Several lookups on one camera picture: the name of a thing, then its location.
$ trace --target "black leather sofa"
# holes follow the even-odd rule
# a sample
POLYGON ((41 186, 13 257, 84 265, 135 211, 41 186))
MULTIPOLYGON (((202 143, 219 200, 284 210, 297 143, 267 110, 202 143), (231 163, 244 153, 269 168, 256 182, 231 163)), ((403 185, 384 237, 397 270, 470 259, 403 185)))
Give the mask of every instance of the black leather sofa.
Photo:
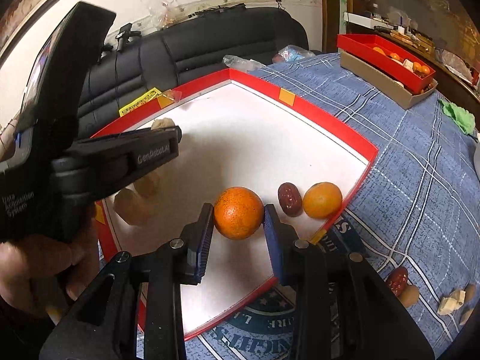
POLYGON ((119 109, 158 88, 161 91, 219 71, 225 55, 265 65, 283 47, 306 50, 303 26, 284 10, 239 6, 207 12, 113 51, 85 78, 78 108, 79 138, 87 138, 119 117, 119 109))

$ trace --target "blue tablecloth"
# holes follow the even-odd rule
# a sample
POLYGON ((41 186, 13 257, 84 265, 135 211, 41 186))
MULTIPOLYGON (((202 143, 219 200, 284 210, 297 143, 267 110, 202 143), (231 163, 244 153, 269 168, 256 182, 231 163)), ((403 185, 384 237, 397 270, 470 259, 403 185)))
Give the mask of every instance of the blue tablecloth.
MULTIPOLYGON (((362 237, 381 277, 399 265, 408 269, 421 293, 408 310, 439 356, 458 334, 462 313, 480 295, 452 315, 436 313, 442 296, 468 282, 480 284, 474 140, 442 114, 437 91, 405 111, 341 68, 339 54, 275 64, 253 74, 335 115, 378 147, 370 174, 342 216, 362 237)), ((268 291, 186 342, 188 358, 284 359, 293 312, 278 291, 268 291)), ((139 356, 142 340, 140 334, 139 356)))

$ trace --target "green towel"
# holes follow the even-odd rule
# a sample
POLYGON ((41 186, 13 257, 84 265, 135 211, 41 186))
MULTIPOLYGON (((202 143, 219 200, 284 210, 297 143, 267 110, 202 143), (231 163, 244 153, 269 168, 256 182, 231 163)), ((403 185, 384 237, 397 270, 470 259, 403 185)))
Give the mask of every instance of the green towel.
POLYGON ((438 101, 442 103, 443 113, 448 117, 451 117, 464 134, 473 134, 475 117, 470 112, 446 100, 438 99, 438 101))

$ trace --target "metal screw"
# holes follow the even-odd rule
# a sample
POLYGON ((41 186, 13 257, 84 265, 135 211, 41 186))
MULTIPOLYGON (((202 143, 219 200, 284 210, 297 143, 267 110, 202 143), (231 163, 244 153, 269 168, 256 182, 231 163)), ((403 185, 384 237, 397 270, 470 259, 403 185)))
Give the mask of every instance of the metal screw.
POLYGON ((117 263, 124 263, 124 262, 127 261, 129 258, 130 258, 130 253, 127 252, 127 251, 122 251, 122 252, 120 252, 120 253, 117 255, 117 258, 115 259, 115 261, 116 261, 117 263))
POLYGON ((293 244, 299 249, 308 248, 308 241, 305 241, 304 239, 297 239, 293 244))
POLYGON ((172 249, 178 249, 178 248, 181 248, 183 246, 184 242, 182 239, 180 238, 175 238, 173 240, 170 241, 170 247, 172 249))
POLYGON ((357 252, 350 253, 349 257, 354 263, 361 263, 363 261, 363 256, 357 252))

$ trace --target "human hand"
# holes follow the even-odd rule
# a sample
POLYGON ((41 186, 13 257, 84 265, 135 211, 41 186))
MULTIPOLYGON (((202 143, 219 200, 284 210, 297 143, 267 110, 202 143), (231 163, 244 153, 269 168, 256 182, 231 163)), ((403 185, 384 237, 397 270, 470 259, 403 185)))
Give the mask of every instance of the human hand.
POLYGON ((35 316, 45 315, 36 302, 31 279, 70 270, 66 291, 76 300, 99 271, 98 238, 88 220, 71 244, 33 234, 0 244, 0 296, 12 307, 35 316))

